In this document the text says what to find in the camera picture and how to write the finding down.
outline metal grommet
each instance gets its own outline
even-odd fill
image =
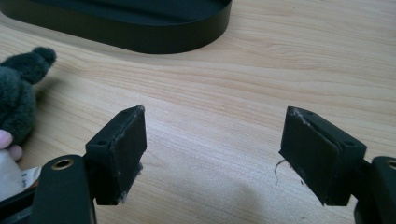
[[[57,161],[55,163],[52,164],[51,168],[52,170],[64,170],[70,166],[72,166],[74,163],[74,161],[72,159],[64,159],[64,160],[60,160]]]

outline finger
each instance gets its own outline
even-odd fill
[[[12,135],[9,132],[0,130],[0,149],[4,149],[12,142]]]

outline wood grain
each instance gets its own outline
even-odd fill
[[[394,0],[233,1],[226,33],[175,55],[113,48],[0,15],[0,60],[36,46],[58,62],[35,87],[21,168],[84,145],[124,108],[146,108],[144,170],[99,223],[353,223],[322,207],[277,153],[286,107],[315,111],[396,157]]]

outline screw hole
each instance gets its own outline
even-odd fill
[[[65,159],[61,161],[57,161],[52,165],[52,170],[64,170],[71,165],[73,165],[74,161],[71,159]]]
[[[396,161],[388,161],[388,166],[394,170],[396,170]]]
[[[349,147],[355,146],[355,144],[354,144],[353,142],[349,142],[349,141],[346,141],[345,144],[346,144],[347,146],[349,146]]]
[[[107,141],[105,141],[105,140],[101,140],[98,142],[98,145],[100,145],[100,146],[104,146],[105,144],[107,144]]]

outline black oval dish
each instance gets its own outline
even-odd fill
[[[133,51],[203,47],[228,26],[232,0],[0,0],[8,17]]]

